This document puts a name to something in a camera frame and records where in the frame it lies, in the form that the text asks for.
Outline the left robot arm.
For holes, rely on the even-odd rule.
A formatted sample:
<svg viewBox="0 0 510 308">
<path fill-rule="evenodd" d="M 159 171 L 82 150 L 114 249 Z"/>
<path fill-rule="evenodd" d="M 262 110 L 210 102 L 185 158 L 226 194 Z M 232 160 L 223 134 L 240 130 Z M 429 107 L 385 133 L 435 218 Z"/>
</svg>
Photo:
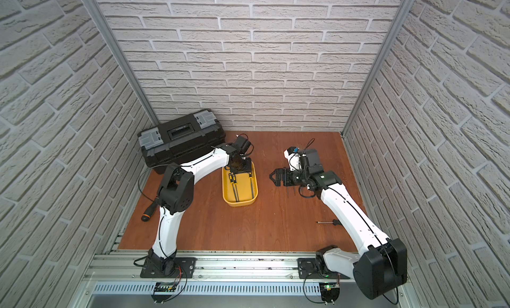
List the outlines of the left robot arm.
<svg viewBox="0 0 510 308">
<path fill-rule="evenodd" d="M 258 197 L 256 171 L 248 149 L 252 143 L 239 135 L 205 155 L 183 164 L 167 166 L 155 199 L 160 209 L 158 233 L 147 255 L 147 264 L 170 276 L 176 269 L 177 235 L 185 211 L 194 199 L 195 184 L 212 172 L 222 172 L 223 199 L 232 207 L 248 206 Z"/>
</svg>

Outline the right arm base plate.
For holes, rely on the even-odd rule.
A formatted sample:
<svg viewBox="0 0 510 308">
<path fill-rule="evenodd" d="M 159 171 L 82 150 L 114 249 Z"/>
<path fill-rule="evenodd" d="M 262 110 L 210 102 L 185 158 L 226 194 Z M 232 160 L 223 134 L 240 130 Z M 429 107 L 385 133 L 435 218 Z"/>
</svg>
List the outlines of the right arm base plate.
<svg viewBox="0 0 510 308">
<path fill-rule="evenodd" d="M 353 279 L 353 264 L 341 258 L 298 258 L 297 269 L 299 278 L 310 279 Z"/>
</svg>

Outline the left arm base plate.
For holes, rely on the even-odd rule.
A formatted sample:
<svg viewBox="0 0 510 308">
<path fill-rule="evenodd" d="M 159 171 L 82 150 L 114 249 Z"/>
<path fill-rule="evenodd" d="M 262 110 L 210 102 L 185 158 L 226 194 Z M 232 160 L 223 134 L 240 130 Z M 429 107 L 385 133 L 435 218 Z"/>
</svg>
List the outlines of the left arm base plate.
<svg viewBox="0 0 510 308">
<path fill-rule="evenodd" d="M 177 257 L 166 261 L 153 261 L 145 259 L 140 273 L 141 278 L 170 279 L 177 278 L 181 274 L 182 278 L 192 278 L 195 271 L 196 258 Z"/>
</svg>

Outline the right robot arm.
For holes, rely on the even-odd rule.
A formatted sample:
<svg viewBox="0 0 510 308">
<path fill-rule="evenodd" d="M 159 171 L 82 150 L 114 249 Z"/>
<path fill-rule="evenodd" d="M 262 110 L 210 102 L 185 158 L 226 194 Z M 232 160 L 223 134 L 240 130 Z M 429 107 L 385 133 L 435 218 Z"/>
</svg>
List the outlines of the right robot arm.
<svg viewBox="0 0 510 308">
<path fill-rule="evenodd" d="M 313 273 L 340 273 L 354 280 L 361 293 L 375 299 L 407 282 L 407 249 L 374 224 L 349 195 L 333 171 L 325 171 L 315 149 L 290 147 L 284 151 L 287 168 L 277 168 L 270 180 L 277 186 L 305 188 L 336 216 L 357 248 L 345 252 L 328 246 L 316 252 Z"/>
</svg>

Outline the black yellow file tool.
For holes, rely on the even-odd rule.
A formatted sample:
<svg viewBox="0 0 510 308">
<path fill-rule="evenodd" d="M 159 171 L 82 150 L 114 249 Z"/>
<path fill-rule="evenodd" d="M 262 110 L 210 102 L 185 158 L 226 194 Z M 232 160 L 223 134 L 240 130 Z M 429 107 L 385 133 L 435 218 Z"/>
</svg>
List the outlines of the black yellow file tool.
<svg viewBox="0 0 510 308">
<path fill-rule="evenodd" d="M 248 178 L 249 178 L 249 182 L 250 182 L 250 191 L 251 191 L 251 196 L 252 196 L 252 199 L 254 199 L 254 185 L 253 185 L 253 175 L 252 175 L 252 172 L 249 172 L 248 173 Z"/>
<path fill-rule="evenodd" d="M 232 172 L 228 174 L 228 178 L 230 180 L 230 183 L 232 185 L 232 192 L 234 194 L 235 202 L 239 202 L 239 193 L 237 190 L 237 181 L 236 181 L 236 175 Z"/>
</svg>

